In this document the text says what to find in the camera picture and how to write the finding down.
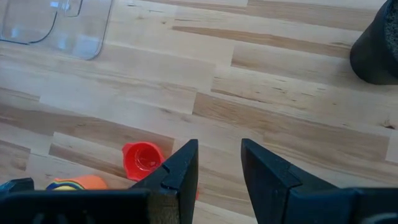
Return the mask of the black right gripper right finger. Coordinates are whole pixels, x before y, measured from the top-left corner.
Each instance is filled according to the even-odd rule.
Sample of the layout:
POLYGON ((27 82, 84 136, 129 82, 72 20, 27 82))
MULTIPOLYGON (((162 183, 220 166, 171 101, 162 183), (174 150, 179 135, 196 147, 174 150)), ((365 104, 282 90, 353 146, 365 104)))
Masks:
POLYGON ((258 224, 398 224, 398 188, 339 188, 251 139, 241 162, 258 224))

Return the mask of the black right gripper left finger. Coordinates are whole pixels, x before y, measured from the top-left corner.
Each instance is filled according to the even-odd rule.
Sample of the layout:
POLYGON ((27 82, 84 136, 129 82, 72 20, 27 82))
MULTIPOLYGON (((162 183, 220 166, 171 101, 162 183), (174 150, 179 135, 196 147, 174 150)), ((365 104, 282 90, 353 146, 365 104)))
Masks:
POLYGON ((122 190, 35 190, 31 178, 0 185, 0 224, 192 224, 198 141, 122 190))

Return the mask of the red measuring cup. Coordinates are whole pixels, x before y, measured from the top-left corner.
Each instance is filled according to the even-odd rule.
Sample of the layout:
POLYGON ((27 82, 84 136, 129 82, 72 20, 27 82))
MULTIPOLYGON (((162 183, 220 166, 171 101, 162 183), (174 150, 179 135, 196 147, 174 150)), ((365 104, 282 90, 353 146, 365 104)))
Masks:
POLYGON ((132 190, 145 190, 155 202, 195 203, 198 185, 198 141, 191 139, 170 157, 147 141, 123 147, 126 177, 136 183, 132 190))

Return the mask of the orange measuring cup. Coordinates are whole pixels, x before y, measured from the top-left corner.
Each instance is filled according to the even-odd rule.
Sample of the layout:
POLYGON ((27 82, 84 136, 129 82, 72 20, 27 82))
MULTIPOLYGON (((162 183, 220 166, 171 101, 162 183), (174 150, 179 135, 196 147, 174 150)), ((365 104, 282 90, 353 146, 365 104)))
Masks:
POLYGON ((84 186, 84 189, 79 190, 105 190, 108 188, 107 183, 96 175, 84 175, 63 180, 74 180, 84 186))

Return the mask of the clear plastic basket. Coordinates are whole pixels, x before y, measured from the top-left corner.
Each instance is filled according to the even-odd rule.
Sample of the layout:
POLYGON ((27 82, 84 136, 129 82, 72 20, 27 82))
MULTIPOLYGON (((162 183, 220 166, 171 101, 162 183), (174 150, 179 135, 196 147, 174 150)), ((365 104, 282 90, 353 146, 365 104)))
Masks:
POLYGON ((101 51, 113 0, 0 0, 0 41, 90 60, 101 51))

